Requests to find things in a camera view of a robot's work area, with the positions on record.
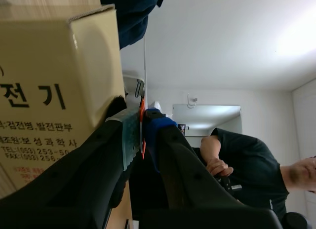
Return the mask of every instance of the beige cardboard box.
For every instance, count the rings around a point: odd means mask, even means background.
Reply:
[[[124,95],[114,6],[0,6],[0,164],[16,189]]]

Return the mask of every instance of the dark green t-shirt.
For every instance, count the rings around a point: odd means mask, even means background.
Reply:
[[[219,157],[234,172],[229,176],[232,185],[242,185],[234,197],[245,205],[272,209],[281,220],[286,214],[285,200],[288,196],[280,164],[265,143],[257,138],[216,128],[221,142]],[[194,149],[201,157],[199,148]]]

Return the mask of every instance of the hanging jacket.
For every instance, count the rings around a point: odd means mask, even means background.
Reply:
[[[118,18],[119,46],[124,48],[143,38],[148,15],[163,0],[101,0],[101,4],[115,4]]]

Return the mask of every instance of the white ceiling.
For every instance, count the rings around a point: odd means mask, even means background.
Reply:
[[[192,129],[211,129],[240,115],[240,106],[173,105],[173,120]]]
[[[316,78],[316,0],[164,0],[145,39],[149,88],[293,90]],[[142,41],[121,55],[144,76]]]

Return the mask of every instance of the man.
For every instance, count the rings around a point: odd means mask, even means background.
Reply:
[[[289,192],[316,191],[316,158],[280,166],[257,138],[216,128],[194,151],[213,176],[229,176],[232,185],[242,185],[234,194],[237,200],[272,209],[280,220],[286,214]]]

